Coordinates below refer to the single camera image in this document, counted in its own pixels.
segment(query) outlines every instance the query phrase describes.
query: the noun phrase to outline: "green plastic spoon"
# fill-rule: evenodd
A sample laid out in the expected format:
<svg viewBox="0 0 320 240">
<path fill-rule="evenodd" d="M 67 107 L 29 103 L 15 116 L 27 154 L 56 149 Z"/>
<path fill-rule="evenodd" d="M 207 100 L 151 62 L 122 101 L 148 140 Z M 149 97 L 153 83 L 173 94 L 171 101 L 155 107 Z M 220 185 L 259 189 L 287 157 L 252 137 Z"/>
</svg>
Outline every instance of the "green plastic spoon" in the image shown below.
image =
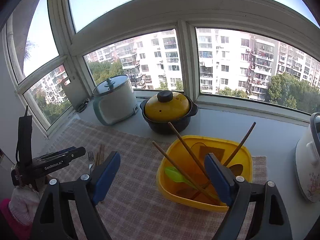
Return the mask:
<svg viewBox="0 0 320 240">
<path fill-rule="evenodd" d="M 181 173 L 178 171 L 175 167 L 166 167 L 164 168 L 164 173 L 169 177 L 174 182 L 180 183 L 184 182 L 188 184 L 190 187 L 193 187 L 196 189 L 196 187 L 189 181 L 187 180 Z M 211 197 L 213 197 L 216 200 L 220 200 L 217 196 L 213 195 L 212 193 L 208 192 Z"/>
</svg>

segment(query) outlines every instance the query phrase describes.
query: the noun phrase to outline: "black clay pot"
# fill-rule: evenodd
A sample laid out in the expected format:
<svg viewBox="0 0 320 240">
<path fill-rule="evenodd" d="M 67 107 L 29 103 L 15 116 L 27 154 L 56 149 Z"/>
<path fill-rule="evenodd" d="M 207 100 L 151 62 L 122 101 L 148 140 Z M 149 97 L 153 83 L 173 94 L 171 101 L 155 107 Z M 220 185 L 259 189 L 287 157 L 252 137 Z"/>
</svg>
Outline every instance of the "black clay pot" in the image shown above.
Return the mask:
<svg viewBox="0 0 320 240">
<path fill-rule="evenodd" d="M 184 96 L 189 101 L 188 113 L 179 119 L 170 121 L 178 132 L 183 131 L 190 123 L 191 117 L 196 115 L 196 113 L 198 112 L 198 106 L 194 102 L 192 102 L 188 96 L 186 96 L 186 95 L 184 95 Z M 145 107 L 146 103 L 148 102 L 148 100 L 149 99 L 146 99 L 143 102 L 141 102 L 140 108 L 142 110 L 142 116 L 143 116 L 144 120 L 146 120 L 148 122 L 150 128 L 153 131 L 160 133 L 160 134 L 174 134 L 173 131 L 171 130 L 171 128 L 169 127 L 168 122 L 155 122 L 155 121 L 152 121 L 146 117 L 144 107 Z"/>
</svg>

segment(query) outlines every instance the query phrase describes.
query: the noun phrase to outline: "pink cloth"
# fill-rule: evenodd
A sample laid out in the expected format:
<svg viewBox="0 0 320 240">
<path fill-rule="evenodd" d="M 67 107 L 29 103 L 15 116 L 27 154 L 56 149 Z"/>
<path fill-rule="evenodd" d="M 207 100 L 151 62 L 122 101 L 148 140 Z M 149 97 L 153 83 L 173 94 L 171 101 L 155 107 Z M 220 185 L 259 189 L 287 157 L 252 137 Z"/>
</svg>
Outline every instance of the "pink cloth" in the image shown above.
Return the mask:
<svg viewBox="0 0 320 240">
<path fill-rule="evenodd" d="M 19 240 L 28 240 L 31 234 L 32 226 L 25 226 L 14 219 L 8 208 L 9 202 L 10 199 L 4 199 L 0 203 L 0 210 L 17 238 L 19 238 Z"/>
</svg>

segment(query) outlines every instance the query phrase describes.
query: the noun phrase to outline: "white glove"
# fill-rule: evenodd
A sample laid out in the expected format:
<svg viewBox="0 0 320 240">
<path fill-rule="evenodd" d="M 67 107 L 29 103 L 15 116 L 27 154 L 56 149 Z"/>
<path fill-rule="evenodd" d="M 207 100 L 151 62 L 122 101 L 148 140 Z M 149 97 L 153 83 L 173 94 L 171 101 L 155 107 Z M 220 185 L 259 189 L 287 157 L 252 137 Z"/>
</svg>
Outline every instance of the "white glove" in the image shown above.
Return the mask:
<svg viewBox="0 0 320 240">
<path fill-rule="evenodd" d="M 13 190 L 9 210 L 18 222 L 26 226 L 32 225 L 40 198 L 39 192 L 29 186 L 17 186 Z"/>
</svg>

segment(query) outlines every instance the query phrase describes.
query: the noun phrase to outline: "floral pattern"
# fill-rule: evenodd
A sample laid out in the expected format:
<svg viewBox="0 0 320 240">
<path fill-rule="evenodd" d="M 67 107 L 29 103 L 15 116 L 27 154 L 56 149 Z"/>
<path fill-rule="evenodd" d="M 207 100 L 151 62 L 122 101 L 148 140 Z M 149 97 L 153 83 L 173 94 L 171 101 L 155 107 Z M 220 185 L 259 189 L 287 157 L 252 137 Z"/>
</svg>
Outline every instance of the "floral pattern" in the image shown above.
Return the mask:
<svg viewBox="0 0 320 240">
<path fill-rule="evenodd" d="M 308 184 L 308 196 L 318 198 L 320 194 L 320 174 L 309 173 L 310 184 Z"/>
</svg>

